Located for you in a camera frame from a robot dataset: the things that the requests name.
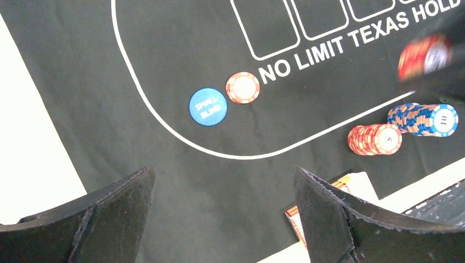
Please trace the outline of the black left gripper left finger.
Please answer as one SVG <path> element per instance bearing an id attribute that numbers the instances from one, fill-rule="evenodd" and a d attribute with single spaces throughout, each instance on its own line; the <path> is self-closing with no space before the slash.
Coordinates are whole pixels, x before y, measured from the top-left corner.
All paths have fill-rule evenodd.
<path id="1" fill-rule="evenodd" d="M 151 207 L 152 167 L 1 226 L 1 262 L 135 262 Z"/>

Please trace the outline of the blue poker chip stack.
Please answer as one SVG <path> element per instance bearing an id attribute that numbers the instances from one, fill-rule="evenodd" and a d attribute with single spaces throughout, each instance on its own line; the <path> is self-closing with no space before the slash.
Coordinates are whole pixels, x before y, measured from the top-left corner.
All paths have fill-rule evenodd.
<path id="1" fill-rule="evenodd" d="M 387 122 L 396 125 L 402 133 L 445 138 L 457 129 L 458 113 L 449 104 L 408 103 L 391 108 Z"/>

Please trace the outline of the red chips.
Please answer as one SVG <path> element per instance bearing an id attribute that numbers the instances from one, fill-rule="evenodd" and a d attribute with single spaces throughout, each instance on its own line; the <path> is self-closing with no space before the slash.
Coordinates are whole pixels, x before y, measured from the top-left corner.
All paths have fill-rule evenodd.
<path id="1" fill-rule="evenodd" d="M 443 34 L 417 38 L 402 51 L 398 62 L 399 81 L 429 74 L 451 62 L 452 45 Z"/>
<path id="2" fill-rule="evenodd" d="M 237 72 L 228 78 L 225 91 L 231 101 L 237 104 L 249 104 L 259 96 L 260 83 L 252 73 Z"/>

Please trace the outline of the red poker chip stack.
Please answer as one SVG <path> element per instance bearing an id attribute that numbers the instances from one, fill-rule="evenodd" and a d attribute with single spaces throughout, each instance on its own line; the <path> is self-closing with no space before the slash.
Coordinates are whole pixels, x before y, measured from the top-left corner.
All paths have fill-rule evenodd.
<path id="1" fill-rule="evenodd" d="M 392 155 L 402 145 L 402 133 L 389 123 L 358 125 L 348 133 L 347 143 L 357 155 Z"/>

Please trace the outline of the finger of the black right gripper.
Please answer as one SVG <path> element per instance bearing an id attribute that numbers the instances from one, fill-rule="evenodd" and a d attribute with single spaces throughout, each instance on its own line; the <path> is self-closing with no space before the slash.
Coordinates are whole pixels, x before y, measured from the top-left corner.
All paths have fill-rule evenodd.
<path id="1" fill-rule="evenodd" d="M 458 14 L 441 20 L 428 36 L 435 34 L 443 34 L 450 40 L 452 45 L 450 64 L 429 74 L 420 75 L 404 82 L 399 81 L 399 91 L 435 95 L 441 101 L 463 104 L 464 15 Z"/>

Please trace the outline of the blue small blind button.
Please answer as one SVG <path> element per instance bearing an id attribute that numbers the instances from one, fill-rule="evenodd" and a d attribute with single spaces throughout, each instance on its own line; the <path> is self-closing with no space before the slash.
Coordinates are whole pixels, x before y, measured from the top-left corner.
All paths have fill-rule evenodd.
<path id="1" fill-rule="evenodd" d="M 211 127 L 224 120 L 228 113 L 228 104 L 220 91 L 205 87 L 197 90 L 191 96 L 189 113 L 197 124 Z"/>

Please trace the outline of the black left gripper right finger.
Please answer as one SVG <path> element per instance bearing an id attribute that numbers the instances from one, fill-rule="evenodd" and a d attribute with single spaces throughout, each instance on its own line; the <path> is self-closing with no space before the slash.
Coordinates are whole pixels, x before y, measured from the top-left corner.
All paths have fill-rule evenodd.
<path id="1" fill-rule="evenodd" d="M 464 262 L 464 228 L 383 209 L 297 167 L 294 189 L 311 262 Z"/>

